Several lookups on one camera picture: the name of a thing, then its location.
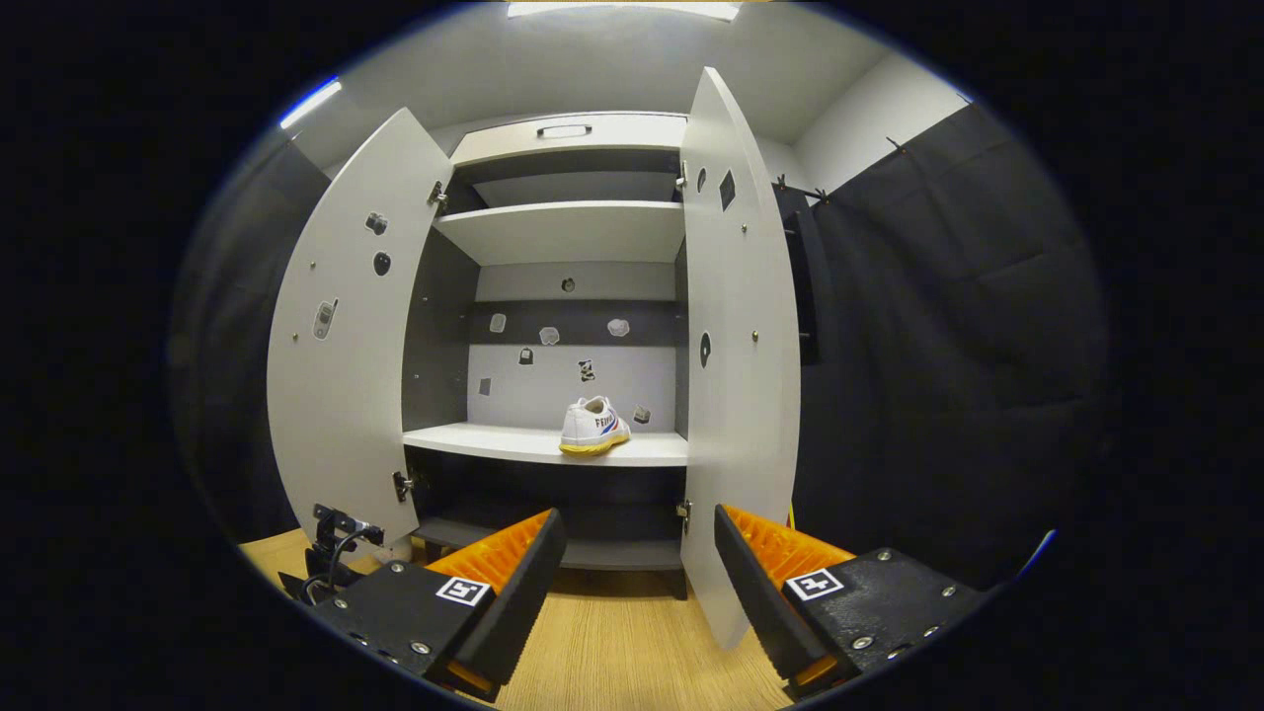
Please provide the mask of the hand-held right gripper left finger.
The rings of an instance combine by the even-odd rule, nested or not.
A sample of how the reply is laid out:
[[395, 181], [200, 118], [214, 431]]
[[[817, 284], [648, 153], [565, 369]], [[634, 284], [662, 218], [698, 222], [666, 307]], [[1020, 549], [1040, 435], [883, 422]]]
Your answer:
[[410, 676], [492, 702], [509, 684], [566, 550], [547, 509], [418, 566], [392, 562], [312, 611]]

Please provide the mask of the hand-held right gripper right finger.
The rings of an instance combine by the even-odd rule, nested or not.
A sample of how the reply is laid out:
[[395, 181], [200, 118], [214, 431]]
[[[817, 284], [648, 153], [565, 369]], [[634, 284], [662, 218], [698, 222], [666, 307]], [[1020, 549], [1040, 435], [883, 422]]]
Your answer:
[[736, 598], [794, 700], [887, 671], [988, 598], [890, 547], [857, 555], [727, 505], [713, 522]]

